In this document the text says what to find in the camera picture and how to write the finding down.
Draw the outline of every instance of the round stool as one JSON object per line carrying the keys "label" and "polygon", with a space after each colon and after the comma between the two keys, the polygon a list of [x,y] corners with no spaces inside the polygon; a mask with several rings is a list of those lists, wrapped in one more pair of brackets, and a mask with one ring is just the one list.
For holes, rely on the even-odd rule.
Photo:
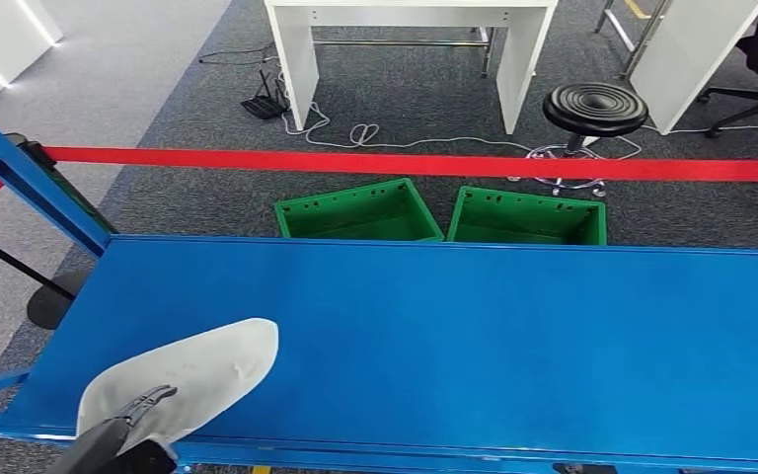
{"label": "round stool", "polygon": [[[545,98],[542,108],[552,124],[572,133],[567,145],[540,146],[528,153],[528,158],[591,158],[602,157],[583,146],[585,137],[614,137],[633,132],[649,116],[643,99],[622,87],[599,82],[560,86]],[[566,184],[562,178],[554,181],[536,178],[554,187],[554,196],[561,190],[594,188],[596,196],[606,196],[605,183],[596,179],[587,183]]]}

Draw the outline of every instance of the white table leg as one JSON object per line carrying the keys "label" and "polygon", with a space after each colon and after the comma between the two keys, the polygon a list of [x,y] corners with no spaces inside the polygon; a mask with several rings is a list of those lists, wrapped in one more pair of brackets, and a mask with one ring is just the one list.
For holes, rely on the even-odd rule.
{"label": "white table leg", "polygon": [[672,3],[630,78],[661,134],[681,119],[757,16],[758,0]]}
{"label": "white table leg", "polygon": [[504,130],[515,131],[518,114],[527,96],[539,52],[551,25],[553,8],[521,8],[510,16],[509,31],[504,43],[501,64],[498,67],[498,94]]}
{"label": "white table leg", "polygon": [[318,63],[307,10],[273,6],[266,8],[295,127],[303,130],[318,86]]}

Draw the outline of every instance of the white cable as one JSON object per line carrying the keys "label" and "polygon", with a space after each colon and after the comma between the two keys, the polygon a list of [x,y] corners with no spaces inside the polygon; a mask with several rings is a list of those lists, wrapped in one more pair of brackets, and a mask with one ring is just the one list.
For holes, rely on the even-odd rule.
{"label": "white cable", "polygon": [[[277,56],[267,57],[264,59],[264,62],[268,62],[270,60],[278,60],[278,66],[279,66],[279,58]],[[288,94],[285,91],[285,85],[286,82],[283,79],[283,70],[280,69],[277,74],[277,81],[279,81],[281,84],[283,84],[283,95],[286,97],[286,100],[288,100]],[[520,143],[514,143],[512,141],[490,141],[483,138],[479,138],[477,136],[456,136],[453,138],[425,138],[422,140],[413,141],[411,143],[407,144],[397,144],[397,143],[370,143],[370,140],[376,137],[377,134],[379,134],[380,127],[376,123],[359,123],[356,126],[354,126],[350,130],[349,140],[350,144],[340,144],[340,143],[329,143],[325,141],[317,141],[312,139],[312,132],[316,131],[318,129],[321,129],[332,122],[332,119],[328,117],[326,114],[321,112],[321,108],[318,106],[317,103],[313,102],[310,107],[310,111],[318,114],[319,117],[321,117],[321,120],[315,122],[312,126],[309,128],[302,130],[302,131],[292,131],[289,129],[289,120],[286,118],[286,114],[283,114],[280,116],[281,119],[283,119],[283,128],[285,129],[286,133],[290,135],[303,135],[304,139],[307,143],[313,144],[313,145],[319,145],[319,146],[331,146],[334,148],[345,148],[345,149],[354,149],[354,148],[411,148],[413,146],[421,145],[423,143],[450,143],[455,141],[477,141],[480,143],[485,143],[487,145],[504,145],[504,146],[513,146],[516,148],[519,148],[521,150],[524,150],[528,152],[528,156],[532,156],[535,150],[538,150],[539,148],[533,149],[529,146],[522,145]],[[652,131],[658,131],[657,128],[651,125],[644,125],[643,128],[646,128],[648,130]],[[747,130],[747,129],[758,129],[758,125],[741,125],[741,126],[726,126],[720,128],[720,130]],[[672,130],[669,134],[673,133],[704,133],[706,131],[709,131],[709,128],[702,128],[699,130]],[[602,157],[600,155],[596,155],[596,153],[593,153],[596,155],[599,159],[611,159],[611,160],[626,160],[629,158],[633,158],[635,156],[638,156],[641,154],[641,152],[644,151],[644,148],[635,143],[634,141],[630,140],[629,138],[625,136],[617,136],[615,137],[629,145],[631,145],[635,151],[624,155],[620,158],[606,158]]]}
{"label": "white cable", "polygon": [[376,135],[379,133],[379,130],[380,130],[379,125],[376,123],[359,123],[356,126],[354,126],[350,130],[350,135],[349,135],[350,144],[317,141],[312,138],[312,132],[329,125],[332,120],[326,114],[321,112],[321,108],[319,108],[318,104],[314,102],[310,106],[310,110],[318,114],[318,116],[321,117],[321,120],[315,122],[312,126],[310,126],[309,128],[303,131],[297,131],[297,130],[292,131],[291,129],[289,129],[289,120],[288,118],[286,118],[286,114],[280,117],[283,119],[283,128],[286,130],[286,133],[290,135],[304,135],[304,139],[306,139],[307,143],[311,143],[313,145],[332,146],[335,148],[346,148],[346,149],[380,148],[380,147],[381,148],[411,148],[413,146],[421,145],[423,143],[450,143],[454,141],[478,141],[478,142],[486,143],[489,145],[514,146],[516,148],[520,148],[528,152],[532,150],[529,146],[525,146],[520,143],[513,143],[511,141],[491,141],[491,140],[479,138],[477,136],[455,136],[452,138],[426,138],[426,139],[417,140],[417,141],[413,141],[411,143],[406,143],[406,144],[370,143],[370,140],[376,137]]}
{"label": "white cable", "polygon": [[[651,125],[644,125],[643,128],[646,128],[648,130],[657,131],[660,133],[660,130],[655,128]],[[740,126],[722,126],[720,127],[720,130],[758,130],[758,125],[740,125]],[[699,130],[672,130],[667,133],[667,135],[671,135],[673,133],[704,133],[706,131],[710,131],[710,128],[702,128]]]}

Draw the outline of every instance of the black stool seat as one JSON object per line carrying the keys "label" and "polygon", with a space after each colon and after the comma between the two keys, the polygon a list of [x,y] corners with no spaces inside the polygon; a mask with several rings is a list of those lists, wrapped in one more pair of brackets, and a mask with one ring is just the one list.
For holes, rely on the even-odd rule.
{"label": "black stool seat", "polygon": [[625,135],[649,116],[643,99],[599,82],[560,86],[548,94],[542,110],[552,124],[582,136]]}

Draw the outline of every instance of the yellow marking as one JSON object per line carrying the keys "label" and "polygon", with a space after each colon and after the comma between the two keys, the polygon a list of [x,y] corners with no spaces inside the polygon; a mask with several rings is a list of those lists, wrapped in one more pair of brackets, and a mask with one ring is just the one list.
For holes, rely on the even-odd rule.
{"label": "yellow marking", "polygon": [[635,0],[624,0],[626,2],[626,5],[629,7],[630,10],[632,10],[632,13],[635,14],[636,17],[638,17],[638,20],[648,20],[650,15],[647,15],[644,13],[643,10],[641,10],[641,7],[638,6],[637,3],[635,3]]}

